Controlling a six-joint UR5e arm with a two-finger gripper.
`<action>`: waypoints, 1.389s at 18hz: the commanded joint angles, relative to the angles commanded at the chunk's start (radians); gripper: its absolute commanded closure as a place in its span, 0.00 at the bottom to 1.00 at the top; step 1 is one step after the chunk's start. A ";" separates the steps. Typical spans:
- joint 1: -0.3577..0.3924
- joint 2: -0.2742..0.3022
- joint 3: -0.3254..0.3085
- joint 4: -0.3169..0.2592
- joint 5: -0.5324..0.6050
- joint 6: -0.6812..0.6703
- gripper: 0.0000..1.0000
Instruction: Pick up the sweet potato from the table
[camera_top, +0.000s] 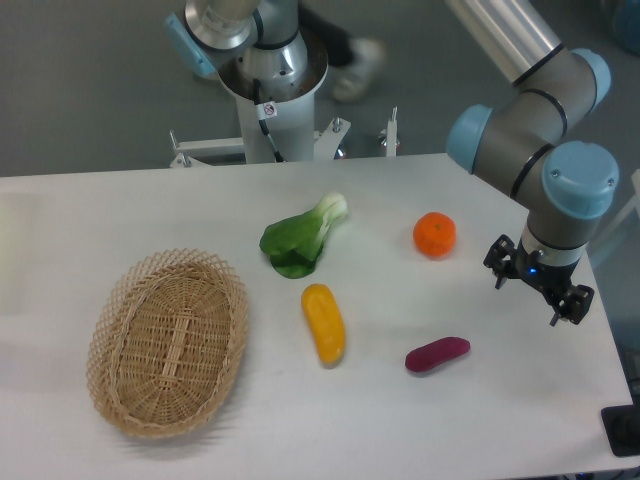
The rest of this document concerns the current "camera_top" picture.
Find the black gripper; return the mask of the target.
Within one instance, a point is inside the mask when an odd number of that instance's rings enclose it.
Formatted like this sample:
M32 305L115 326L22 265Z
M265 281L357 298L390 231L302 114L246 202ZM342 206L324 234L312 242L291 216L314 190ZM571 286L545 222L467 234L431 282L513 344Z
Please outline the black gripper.
M576 263L550 266L541 262L542 253L527 253L522 245L515 246L506 235L501 235L489 248L483 265L495 277L499 290L507 280L521 280L540 293L552 307L550 325L559 321L579 325L588 314L594 290L586 285L574 285L571 279Z

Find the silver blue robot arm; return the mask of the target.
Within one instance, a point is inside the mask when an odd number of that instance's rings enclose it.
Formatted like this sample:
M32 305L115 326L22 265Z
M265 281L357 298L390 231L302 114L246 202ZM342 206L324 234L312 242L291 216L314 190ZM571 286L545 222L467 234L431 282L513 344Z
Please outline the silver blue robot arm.
M592 51L566 48L527 1L453 1L450 9L517 92L498 110L468 108L446 143L460 167L528 213L519 240L499 237L484 264L498 284L518 279L555 320L578 324L594 292L572 274L612 204L619 168L606 149L567 133L606 96L610 70Z

